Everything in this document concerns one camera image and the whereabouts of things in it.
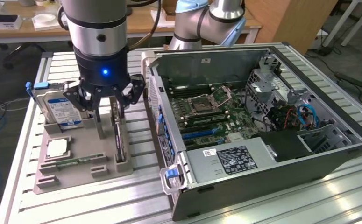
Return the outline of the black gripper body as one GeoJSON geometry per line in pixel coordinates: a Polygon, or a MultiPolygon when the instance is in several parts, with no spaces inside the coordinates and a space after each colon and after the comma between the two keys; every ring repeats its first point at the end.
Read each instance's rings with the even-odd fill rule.
{"type": "Polygon", "coordinates": [[[130,84],[127,49],[110,56],[90,56],[78,48],[74,50],[83,80],[82,89],[100,97],[114,96],[115,91],[125,90],[130,84]]]}

